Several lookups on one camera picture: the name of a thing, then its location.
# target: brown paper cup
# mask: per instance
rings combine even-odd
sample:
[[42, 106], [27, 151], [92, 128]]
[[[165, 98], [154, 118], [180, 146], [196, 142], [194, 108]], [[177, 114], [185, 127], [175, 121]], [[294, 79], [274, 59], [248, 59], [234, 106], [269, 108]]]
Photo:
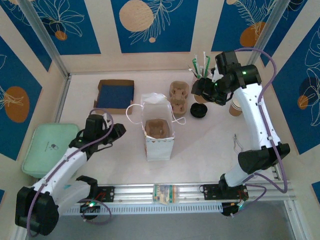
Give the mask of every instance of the brown paper cup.
[[238, 117], [242, 114], [241, 106], [236, 98], [232, 98], [229, 113], [234, 117]]

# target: robotic arm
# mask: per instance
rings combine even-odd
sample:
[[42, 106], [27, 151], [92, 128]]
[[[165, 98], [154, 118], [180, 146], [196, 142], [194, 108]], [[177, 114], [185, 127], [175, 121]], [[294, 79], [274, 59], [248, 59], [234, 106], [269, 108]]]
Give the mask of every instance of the robotic arm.
[[271, 129], [271, 138], [275, 142], [281, 159], [289, 154], [290, 147], [287, 143], [282, 144], [276, 134], [264, 99], [262, 98], [258, 103], [258, 96], [263, 88], [256, 66], [241, 66], [234, 51], [222, 52], [216, 56], [215, 60], [216, 66], [211, 70], [213, 79], [197, 80], [192, 86], [191, 93], [221, 106], [224, 106], [235, 95], [241, 105], [251, 140], [251, 150], [239, 153], [238, 164], [221, 176], [219, 185], [225, 190], [242, 185], [250, 175], [278, 163], [259, 111], [259, 104], [262, 106], [267, 124]]
[[[107, 135], [109, 130], [110, 126], [106, 116], [103, 117], [97, 114], [88, 116], [85, 129], [78, 132], [55, 167], [32, 187], [24, 186], [18, 192], [15, 210], [16, 225], [27, 227], [28, 212], [38, 192], [39, 195], [36, 198], [31, 218], [29, 219], [30, 229], [45, 236], [52, 232], [57, 225], [59, 217], [75, 203], [82, 199], [94, 199], [97, 196], [98, 182], [93, 178], [80, 176], [74, 184], [66, 184], [72, 175], [89, 160], [93, 153], [109, 147], [98, 149], [99, 145], [112, 146], [113, 142], [126, 132], [125, 127], [119, 123], [114, 124]], [[92, 142], [96, 143], [78, 151], [81, 147]], [[78, 152], [72, 157], [68, 157], [75, 151]]]

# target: cardboard cup holder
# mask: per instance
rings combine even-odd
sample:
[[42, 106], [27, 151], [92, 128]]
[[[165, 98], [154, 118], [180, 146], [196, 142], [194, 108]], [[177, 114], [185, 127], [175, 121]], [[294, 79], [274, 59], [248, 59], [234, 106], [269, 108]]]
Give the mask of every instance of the cardboard cup holder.
[[170, 84], [170, 104], [173, 114], [182, 116], [187, 112], [189, 85], [184, 81], [173, 81]]
[[166, 139], [169, 137], [169, 125], [164, 119], [151, 119], [145, 123], [145, 132], [154, 139]]

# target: cardboard tray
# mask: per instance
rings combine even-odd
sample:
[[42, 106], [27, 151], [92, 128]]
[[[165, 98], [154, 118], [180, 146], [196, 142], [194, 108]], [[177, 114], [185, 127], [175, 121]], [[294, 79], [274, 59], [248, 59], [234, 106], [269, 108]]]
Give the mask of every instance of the cardboard tray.
[[111, 114], [126, 114], [134, 100], [135, 82], [125, 79], [103, 79], [98, 84], [98, 96], [93, 107], [107, 110]]

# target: wire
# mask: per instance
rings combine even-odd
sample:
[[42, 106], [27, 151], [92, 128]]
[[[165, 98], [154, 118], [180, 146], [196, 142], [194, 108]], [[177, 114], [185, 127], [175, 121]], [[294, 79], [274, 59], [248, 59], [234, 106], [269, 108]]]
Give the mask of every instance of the wire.
[[255, 200], [253, 200], [252, 202], [250, 202], [244, 209], [239, 210], [237, 213], [232, 214], [231, 216], [234, 217], [236, 215], [238, 215], [239, 213], [242, 213], [244, 210], [246, 210], [248, 207], [250, 207], [253, 203], [259, 201], [259, 199], [261, 199], [267, 192], [267, 188], [265, 186], [260, 186], [260, 185], [254, 185], [254, 184], [246, 184], [247, 187], [254, 187], [254, 188], [262, 188], [264, 189], [263, 193], [258, 196]]
[[77, 149], [76, 151], [74, 151], [73, 153], [71, 153], [69, 156], [67, 156], [66, 160], [63, 160], [53, 171], [52, 173], [47, 177], [47, 179], [45, 179], [45, 182], [39, 187], [39, 190], [35, 193], [33, 199], [32, 199], [32, 202], [31, 202], [31, 205], [29, 207], [29, 210], [28, 210], [28, 215], [27, 215], [27, 219], [26, 219], [26, 231], [27, 231], [27, 234], [29, 237], [31, 238], [34, 238], [36, 236], [38, 236], [39, 233], [36, 233], [35, 235], [32, 235], [31, 234], [31, 227], [30, 227], [30, 223], [31, 223], [31, 215], [32, 215], [32, 211], [34, 209], [34, 206], [35, 206], [35, 203], [37, 201], [37, 198], [38, 196], [40, 195], [41, 191], [44, 189], [45, 186], [48, 185], [48, 182], [50, 181], [50, 179], [56, 174], [56, 172], [70, 159], [72, 158], [74, 155], [76, 155], [77, 153], [79, 153], [81, 150], [93, 145], [93, 144], [96, 144], [98, 142], [100, 142], [101, 140], [105, 139], [107, 136], [109, 136], [109, 134], [111, 133], [112, 129], [114, 128], [114, 119], [112, 117], [112, 115], [105, 109], [103, 108], [94, 108], [90, 111], [89, 115], [96, 111], [96, 110], [99, 110], [99, 111], [103, 111], [105, 112], [109, 118], [110, 118], [110, 121], [111, 121], [111, 125], [110, 125], [110, 128], [109, 128], [109, 131], [102, 137], [100, 137], [99, 139], [95, 140], [95, 141], [92, 141], [82, 147], [80, 147], [79, 149]]
[[95, 200], [99, 200], [99, 197], [101, 197], [101, 202], [104, 200], [105, 196], [107, 195], [107, 193], [105, 192], [100, 192], [96, 197]]
[[226, 102], [226, 103], [229, 102], [229, 101], [232, 99], [233, 95], [234, 95], [234, 93], [232, 92], [232, 93], [230, 94], [230, 97], [229, 97], [225, 102]]
[[85, 222], [87, 222], [88, 224], [93, 224], [93, 225], [105, 225], [105, 224], [107, 224], [107, 223], [110, 221], [110, 219], [111, 219], [111, 217], [112, 217], [111, 210], [110, 210], [110, 208], [109, 208], [107, 205], [105, 205], [102, 201], [99, 201], [99, 200], [96, 200], [96, 199], [90, 199], [90, 198], [85, 198], [85, 199], [82, 199], [81, 201], [94, 202], [94, 203], [96, 203], [96, 204], [100, 204], [100, 205], [104, 206], [104, 207], [108, 210], [108, 212], [109, 212], [109, 217], [108, 217], [108, 219], [105, 220], [105, 221], [99, 221], [99, 222], [87, 221], [87, 219], [85, 218], [85, 212], [86, 212], [88, 209], [90, 209], [90, 207], [88, 207], [88, 208], [85, 209], [85, 210], [83, 211], [83, 213], [82, 213], [82, 218], [83, 218], [83, 220], [84, 220]]
[[99, 150], [97, 150], [97, 151], [95, 151], [95, 152], [97, 153], [97, 152], [100, 152], [100, 151], [102, 151], [102, 150], [109, 149], [109, 148], [111, 148], [113, 145], [114, 145], [113, 143], [110, 143], [109, 146], [103, 147], [103, 148], [101, 148], [101, 149], [99, 149]]
[[199, 192], [202, 193], [202, 194], [204, 194], [204, 193], [205, 193], [205, 190], [201, 191], [201, 190], [200, 190], [201, 187], [202, 187], [202, 189], [204, 189], [204, 186], [203, 186], [203, 185], [200, 185], [200, 186], [199, 186]]
[[237, 138], [237, 134], [234, 134], [233, 136], [233, 150], [234, 152], [238, 155], [239, 152], [237, 151], [236, 147], [237, 145], [240, 147], [240, 153], [243, 152], [244, 150], [244, 147], [240, 144], [240, 142], [238, 141], [238, 138]]
[[230, 203], [230, 205], [228, 205], [228, 206], [222, 206], [222, 208], [223, 208], [223, 209], [226, 209], [226, 208], [230, 208], [230, 207], [235, 206], [235, 205], [236, 205], [236, 203], [235, 203], [235, 202], [232, 202], [232, 203]]
[[[263, 55], [265, 55], [269, 60], [270, 62], [272, 63], [272, 66], [273, 66], [273, 75], [271, 77], [271, 79], [269, 80], [269, 82], [262, 88], [262, 91], [258, 97], [258, 107], [259, 107], [259, 111], [260, 111], [260, 114], [262, 116], [262, 120], [263, 120], [263, 123], [264, 123], [264, 126], [265, 126], [265, 129], [266, 129], [266, 132], [268, 133], [268, 137], [272, 137], [272, 133], [270, 131], [270, 128], [269, 128], [269, 125], [268, 125], [268, 121], [267, 121], [267, 118], [265, 116], [265, 113], [264, 113], [264, 110], [262, 108], [262, 105], [260, 104], [261, 101], [262, 101], [262, 97], [265, 93], [265, 91], [267, 90], [267, 88], [272, 84], [272, 82], [275, 80], [275, 77], [277, 75], [277, 66], [276, 66], [276, 63], [275, 61], [272, 59], [272, 57], [267, 54], [265, 51], [263, 50], [260, 50], [258, 48], [254, 48], [254, 47], [242, 47], [242, 48], [239, 48], [237, 50], [235, 50], [235, 52], [241, 52], [241, 51], [247, 51], [247, 50], [252, 50], [252, 51], [256, 51], [256, 52], [259, 52], [259, 53], [262, 53]], [[266, 179], [269, 183], [271, 183], [276, 189], [278, 189], [281, 193], [285, 194], [287, 193], [288, 191], [288, 181], [287, 181], [287, 176], [286, 176], [286, 172], [285, 172], [285, 168], [284, 168], [284, 165], [283, 165], [283, 162], [282, 162], [282, 159], [280, 157], [280, 154], [279, 154], [279, 151], [276, 147], [276, 144], [274, 142], [274, 140], [271, 138], [270, 139], [270, 142], [271, 142], [271, 145], [272, 145], [272, 148], [275, 152], [275, 155], [278, 159], [278, 162], [279, 162], [279, 165], [280, 165], [280, 170], [281, 170], [281, 175], [282, 175], [282, 179], [283, 179], [283, 185], [284, 185], [284, 188], [281, 189], [275, 182], [273, 182], [271, 179], [269, 179], [268, 177], [260, 174], [260, 173], [255, 173], [255, 175], [257, 176], [260, 176], [264, 179]]]

